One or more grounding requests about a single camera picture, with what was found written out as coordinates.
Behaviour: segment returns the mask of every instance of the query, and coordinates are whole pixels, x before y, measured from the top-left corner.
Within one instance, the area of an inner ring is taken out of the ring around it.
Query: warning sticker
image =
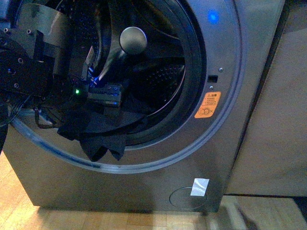
[[[195,114],[195,118],[211,117],[215,112],[215,109],[216,109],[216,107],[219,103],[221,95],[222,95],[221,92],[208,92],[208,93],[206,93],[205,98],[203,99],[203,101],[201,103],[200,109]]]

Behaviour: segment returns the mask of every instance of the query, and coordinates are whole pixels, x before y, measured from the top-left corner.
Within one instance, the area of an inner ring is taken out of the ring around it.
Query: front-load washing machine
[[[57,101],[60,108],[66,103],[65,93],[56,99],[41,98],[39,122],[46,125],[41,128],[34,118],[38,109],[24,108],[12,122],[3,150],[34,205],[108,211],[218,210],[283,0],[1,4],[7,9],[2,29],[25,30],[28,35],[39,31],[44,57],[55,55],[52,50],[61,54],[69,33],[61,23],[73,24],[70,62],[55,62],[54,79],[63,73],[73,79],[82,78],[84,72],[88,79],[90,74],[93,89],[86,95],[94,102],[99,101],[96,90],[104,89],[95,85],[103,79],[109,78],[113,89],[119,81],[118,87],[128,81],[120,110],[137,111],[146,120],[125,132],[122,127],[113,130],[113,136],[104,139],[111,144],[97,155],[95,140],[67,135],[63,127],[69,119],[46,129],[61,122],[63,111],[47,106],[48,101]],[[78,97],[83,89],[73,91]],[[110,125],[106,120],[89,124],[91,117],[83,112],[74,111],[75,126]],[[105,112],[109,117],[121,113],[116,106]]]

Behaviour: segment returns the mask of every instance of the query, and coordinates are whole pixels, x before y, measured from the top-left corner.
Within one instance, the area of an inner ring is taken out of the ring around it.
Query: wooden floor
[[[0,230],[307,230],[292,199],[224,196],[218,213],[153,214],[34,207],[0,156]]]

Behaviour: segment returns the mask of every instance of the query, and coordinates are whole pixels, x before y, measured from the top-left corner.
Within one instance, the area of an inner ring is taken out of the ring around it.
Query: black garment
[[[6,104],[0,102],[0,122],[8,118],[8,107]],[[0,127],[0,153],[2,151],[6,135],[8,133],[8,125]]]
[[[127,133],[138,128],[145,115],[120,112],[116,118],[82,108],[69,114],[58,134],[78,140],[91,161],[98,161],[110,150],[119,161],[124,155]]]

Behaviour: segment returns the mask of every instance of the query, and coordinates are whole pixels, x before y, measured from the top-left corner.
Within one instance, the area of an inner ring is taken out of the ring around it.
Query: white sticker
[[[195,178],[191,196],[205,196],[209,179]]]

